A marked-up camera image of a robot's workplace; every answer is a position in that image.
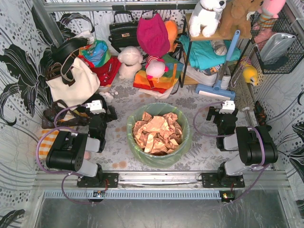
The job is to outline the green plastic trash bag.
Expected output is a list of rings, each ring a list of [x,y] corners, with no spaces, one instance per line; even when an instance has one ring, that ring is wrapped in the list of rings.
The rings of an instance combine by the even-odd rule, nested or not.
[[[155,156],[144,152],[144,150],[139,147],[133,136],[133,127],[137,121],[142,119],[144,112],[147,112],[152,116],[167,113],[174,113],[177,115],[177,123],[182,128],[182,142],[174,152],[168,155]],[[126,132],[127,142],[134,157],[141,163],[153,168],[164,169],[174,165],[190,150],[192,144],[192,131],[185,113],[177,107],[167,103],[145,104],[136,109],[127,118]]]

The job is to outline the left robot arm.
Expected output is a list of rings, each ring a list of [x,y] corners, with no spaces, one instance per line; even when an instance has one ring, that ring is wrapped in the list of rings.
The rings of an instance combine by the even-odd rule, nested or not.
[[[105,147],[107,123],[117,119],[113,106],[89,120],[88,133],[60,131],[46,158],[48,168],[79,175],[79,188],[117,188],[118,173],[106,173],[102,166],[85,159],[85,152],[101,153]]]

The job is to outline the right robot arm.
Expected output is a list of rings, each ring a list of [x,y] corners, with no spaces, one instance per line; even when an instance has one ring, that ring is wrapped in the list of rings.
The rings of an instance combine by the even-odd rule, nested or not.
[[[243,172],[264,168],[276,163],[278,150],[266,126],[236,126],[238,109],[215,108],[211,106],[207,121],[214,117],[217,126],[217,148],[221,151],[237,151],[233,159],[223,162],[217,171],[202,173],[204,188],[243,188]]]

